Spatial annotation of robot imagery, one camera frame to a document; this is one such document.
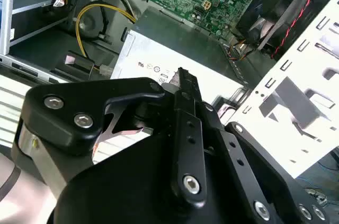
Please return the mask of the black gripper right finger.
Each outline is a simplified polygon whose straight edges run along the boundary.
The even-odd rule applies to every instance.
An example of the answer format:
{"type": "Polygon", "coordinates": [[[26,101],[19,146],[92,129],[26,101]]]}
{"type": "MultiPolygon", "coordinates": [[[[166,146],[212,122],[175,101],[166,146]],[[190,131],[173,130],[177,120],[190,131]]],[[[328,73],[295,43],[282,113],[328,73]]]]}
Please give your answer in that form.
{"type": "Polygon", "coordinates": [[[328,223],[318,202],[239,123],[223,125],[197,78],[177,71],[177,196],[233,223],[328,223]]]}

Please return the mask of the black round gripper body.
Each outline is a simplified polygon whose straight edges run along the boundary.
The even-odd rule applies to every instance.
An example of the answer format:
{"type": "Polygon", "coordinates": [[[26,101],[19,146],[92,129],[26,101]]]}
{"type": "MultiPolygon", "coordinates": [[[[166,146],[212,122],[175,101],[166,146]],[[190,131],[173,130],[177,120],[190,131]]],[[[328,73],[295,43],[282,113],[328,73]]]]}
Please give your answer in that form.
{"type": "Polygon", "coordinates": [[[186,207],[173,194],[173,142],[161,133],[141,140],[73,178],[53,223],[255,223],[219,157],[205,153],[207,200],[186,207]]]}

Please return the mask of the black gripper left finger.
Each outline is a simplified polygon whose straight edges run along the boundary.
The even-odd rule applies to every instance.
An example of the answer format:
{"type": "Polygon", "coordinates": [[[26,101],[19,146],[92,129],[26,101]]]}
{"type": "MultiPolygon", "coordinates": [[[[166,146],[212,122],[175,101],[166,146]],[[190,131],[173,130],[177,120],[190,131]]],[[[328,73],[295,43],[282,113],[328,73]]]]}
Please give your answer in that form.
{"type": "Polygon", "coordinates": [[[175,92],[147,77],[34,87],[25,96],[15,144],[58,200],[81,172],[164,133],[173,142],[170,186],[183,202],[177,196],[177,73],[170,85],[175,92]]]}

